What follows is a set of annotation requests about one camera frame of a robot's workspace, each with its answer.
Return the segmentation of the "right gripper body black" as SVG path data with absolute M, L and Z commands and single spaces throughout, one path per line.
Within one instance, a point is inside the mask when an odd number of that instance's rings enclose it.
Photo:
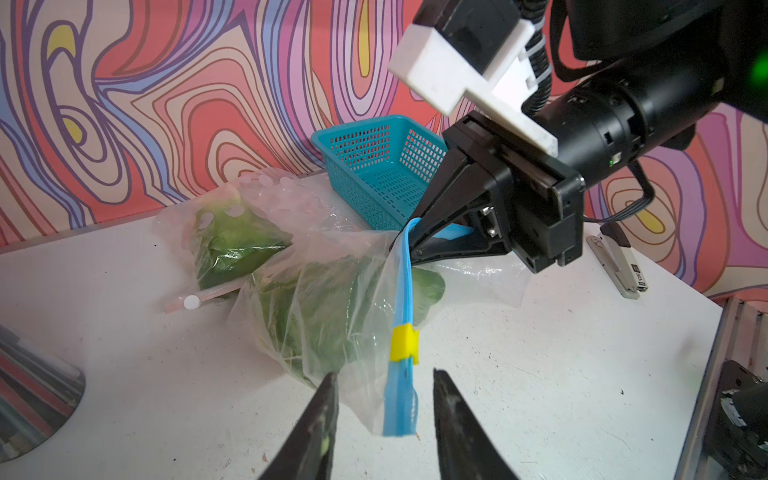
M 582 256 L 585 182 L 573 168 L 479 113 L 466 115 L 443 137 L 449 150 L 481 149 L 501 162 L 500 201 L 482 214 L 498 223 L 510 252 L 532 272 Z

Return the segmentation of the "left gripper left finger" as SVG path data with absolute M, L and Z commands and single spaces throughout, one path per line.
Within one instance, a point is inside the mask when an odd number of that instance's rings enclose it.
M 329 373 L 259 479 L 330 479 L 338 414 L 337 374 Z

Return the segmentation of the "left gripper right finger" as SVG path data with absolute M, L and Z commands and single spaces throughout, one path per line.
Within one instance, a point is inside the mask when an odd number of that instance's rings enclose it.
M 476 419 L 450 375 L 433 370 L 434 424 L 442 479 L 519 477 L 507 465 Z

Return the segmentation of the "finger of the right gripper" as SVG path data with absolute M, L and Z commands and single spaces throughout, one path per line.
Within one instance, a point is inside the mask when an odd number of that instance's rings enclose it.
M 497 208 L 500 177 L 501 162 L 490 153 L 450 149 L 411 216 L 415 224 L 403 230 L 402 246 L 411 250 L 446 227 L 482 229 L 501 238 L 498 223 L 482 214 Z
M 503 239 L 491 237 L 482 229 L 469 227 L 446 227 L 428 239 L 411 247 L 413 264 L 424 264 L 442 260 L 505 256 L 510 247 Z

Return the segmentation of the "clear zip-top bag blue seal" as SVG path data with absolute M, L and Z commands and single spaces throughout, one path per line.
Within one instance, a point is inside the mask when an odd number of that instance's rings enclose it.
M 371 433 L 402 437 L 420 330 L 449 307 L 517 307 L 529 278 L 514 254 L 420 265 L 398 232 L 312 231 L 246 278 L 228 321 L 308 386 L 335 374 Z

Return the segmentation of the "chinese cabbage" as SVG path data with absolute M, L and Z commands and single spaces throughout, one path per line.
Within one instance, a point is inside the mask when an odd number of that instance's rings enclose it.
M 289 374 L 317 386 L 326 374 L 374 352 L 375 335 L 365 323 L 373 318 L 383 266 L 380 258 L 349 255 L 252 274 L 253 311 Z
M 435 271 L 414 268 L 413 283 L 413 325 L 419 327 L 427 320 L 430 309 L 443 297 L 446 284 L 443 276 Z

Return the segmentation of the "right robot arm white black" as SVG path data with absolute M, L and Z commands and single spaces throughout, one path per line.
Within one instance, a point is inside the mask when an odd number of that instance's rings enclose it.
M 759 119 L 763 1 L 425 1 L 390 72 L 446 114 L 446 154 L 404 230 L 413 264 L 516 254 L 533 272 L 582 253 L 586 191 L 685 149 L 720 103 Z

